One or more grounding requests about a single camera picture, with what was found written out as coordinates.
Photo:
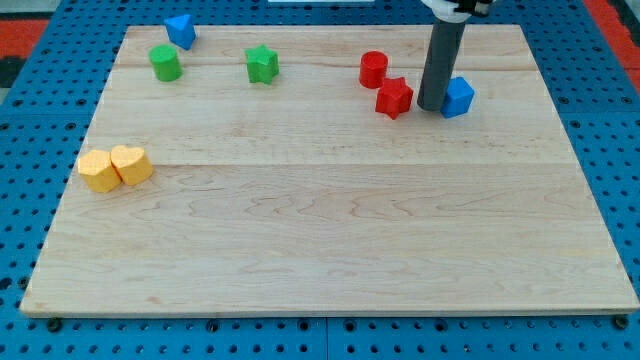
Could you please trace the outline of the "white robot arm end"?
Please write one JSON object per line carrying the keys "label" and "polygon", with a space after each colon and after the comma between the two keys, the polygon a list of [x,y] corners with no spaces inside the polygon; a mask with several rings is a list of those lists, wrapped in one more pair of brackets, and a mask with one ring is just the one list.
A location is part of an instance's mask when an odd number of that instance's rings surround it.
{"label": "white robot arm end", "polygon": [[421,0],[438,20],[464,23],[470,17],[484,18],[496,6],[497,0]]}

